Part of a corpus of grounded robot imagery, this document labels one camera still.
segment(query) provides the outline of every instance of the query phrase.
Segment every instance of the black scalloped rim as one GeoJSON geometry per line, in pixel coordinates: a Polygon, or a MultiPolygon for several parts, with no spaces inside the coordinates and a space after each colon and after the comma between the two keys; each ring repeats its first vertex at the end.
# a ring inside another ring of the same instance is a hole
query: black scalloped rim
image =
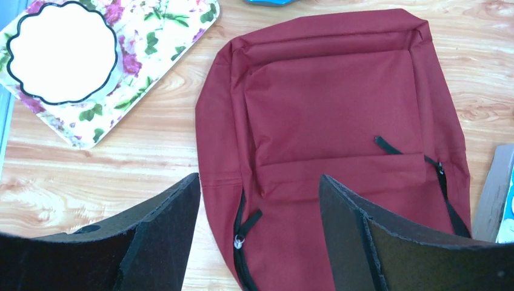
{"type": "Polygon", "coordinates": [[[111,74],[112,72],[114,72],[114,69],[116,68],[116,65],[118,64],[118,52],[116,51],[116,48],[118,46],[118,39],[116,37],[116,32],[109,26],[109,24],[107,23],[107,20],[105,19],[105,17],[102,15],[102,13],[96,11],[96,10],[89,10],[86,6],[82,5],[82,3],[80,2],[77,2],[77,1],[67,1],[63,4],[55,4],[55,3],[46,3],[44,4],[43,6],[41,6],[41,8],[39,9],[39,12],[35,13],[35,14],[28,14],[28,15],[25,15],[23,16],[19,21],[18,21],[18,32],[11,36],[9,38],[9,40],[7,40],[7,51],[9,52],[9,54],[11,55],[11,59],[9,60],[9,62],[7,63],[7,72],[9,73],[9,75],[16,81],[19,82],[19,88],[21,90],[21,92],[23,92],[23,94],[29,96],[29,97],[32,97],[32,98],[38,98],[40,99],[42,102],[48,104],[48,105],[63,105],[63,104],[68,104],[68,103],[80,103],[80,102],[83,102],[85,101],[87,98],[91,97],[92,94],[95,94],[96,92],[100,91],[102,88],[105,87],[105,85],[107,85],[109,79],[111,78],[111,74]],[[23,82],[18,79],[14,74],[13,72],[11,71],[11,63],[13,62],[13,60],[15,59],[15,55],[14,53],[12,52],[11,50],[11,41],[15,38],[17,38],[20,33],[21,33],[21,23],[29,18],[29,17],[35,17],[35,16],[38,16],[40,15],[42,12],[43,12],[43,9],[45,9],[46,6],[56,6],[56,7],[59,7],[59,8],[62,8],[62,7],[65,7],[66,5],[69,5],[69,4],[77,4],[79,5],[80,7],[82,7],[85,11],[87,12],[90,12],[90,13],[96,13],[98,15],[100,15],[100,17],[102,18],[102,20],[104,21],[104,24],[105,26],[112,32],[113,34],[113,37],[114,37],[114,52],[115,52],[115,61],[114,61],[114,65],[111,69],[111,71],[109,72],[109,75],[107,75],[107,79],[105,80],[105,82],[102,84],[102,86],[98,87],[98,89],[92,91],[91,93],[89,93],[86,97],[80,99],[80,100],[77,100],[77,101],[63,101],[63,102],[48,102],[46,101],[43,97],[41,96],[38,96],[38,95],[34,95],[34,94],[31,94],[27,91],[25,91],[25,88],[24,88],[24,85],[23,85],[23,82]]]}

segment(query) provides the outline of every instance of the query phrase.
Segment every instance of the red cloth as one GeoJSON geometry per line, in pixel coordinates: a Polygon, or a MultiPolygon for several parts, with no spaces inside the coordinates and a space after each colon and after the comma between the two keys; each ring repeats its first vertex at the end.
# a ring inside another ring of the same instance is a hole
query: red cloth
{"type": "Polygon", "coordinates": [[[259,290],[334,290],[318,202],[328,174],[401,216],[453,233],[432,165],[470,229],[462,133],[427,21],[404,10],[298,18],[231,40],[196,106],[210,226],[234,274],[244,189],[244,253],[259,290]],[[388,155],[382,136],[404,155],[388,155]]]}

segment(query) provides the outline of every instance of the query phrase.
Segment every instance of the floral tray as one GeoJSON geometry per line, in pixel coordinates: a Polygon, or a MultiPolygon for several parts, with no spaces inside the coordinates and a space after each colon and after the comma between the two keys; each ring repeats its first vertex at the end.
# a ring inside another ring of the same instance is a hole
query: floral tray
{"type": "MultiPolygon", "coordinates": [[[[123,55],[123,76],[102,101],[47,105],[23,94],[7,72],[7,40],[21,17],[50,1],[35,0],[0,32],[0,84],[73,147],[97,144],[173,67],[219,16],[216,0],[78,0],[102,13],[123,55]]],[[[63,4],[65,0],[51,1],[63,4]]]]}

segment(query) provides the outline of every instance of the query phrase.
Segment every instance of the black zipper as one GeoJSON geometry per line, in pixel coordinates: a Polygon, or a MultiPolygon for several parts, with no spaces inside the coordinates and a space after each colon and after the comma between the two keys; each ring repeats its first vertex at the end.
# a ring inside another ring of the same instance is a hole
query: black zipper
{"type": "MultiPolygon", "coordinates": [[[[386,153],[390,155],[403,155],[402,152],[394,148],[387,141],[385,141],[382,136],[375,137],[375,143],[382,148],[386,153]]],[[[450,222],[452,223],[453,231],[456,235],[463,236],[465,238],[471,238],[471,234],[469,229],[467,229],[466,224],[459,216],[457,211],[453,208],[450,200],[448,199],[448,186],[446,181],[446,173],[444,172],[444,167],[441,162],[436,162],[433,159],[425,156],[425,161],[434,166],[434,169],[437,173],[437,180],[439,181],[439,186],[442,191],[442,197],[444,198],[444,203],[446,204],[446,209],[448,214],[450,215],[450,222]]]]}
{"type": "Polygon", "coordinates": [[[252,214],[247,221],[242,223],[242,213],[244,210],[245,197],[244,191],[241,193],[241,202],[239,203],[238,213],[236,215],[236,221],[234,222],[234,265],[238,274],[239,282],[242,285],[244,291],[258,291],[257,285],[255,284],[242,249],[243,243],[246,239],[246,235],[255,223],[262,217],[262,211],[257,210],[252,214]]]}

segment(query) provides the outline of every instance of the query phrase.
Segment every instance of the wooden table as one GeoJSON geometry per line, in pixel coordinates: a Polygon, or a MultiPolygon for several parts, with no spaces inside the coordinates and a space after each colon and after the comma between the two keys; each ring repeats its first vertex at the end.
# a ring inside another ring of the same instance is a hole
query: wooden table
{"type": "MultiPolygon", "coordinates": [[[[221,18],[96,147],[70,148],[16,102],[0,184],[0,231],[72,232],[198,171],[195,102],[230,39],[305,15],[404,8],[430,21],[467,141],[471,203],[496,146],[514,142],[514,4],[494,0],[301,0],[284,8],[220,0],[221,18]]],[[[201,205],[183,290],[239,290],[201,205]]]]}

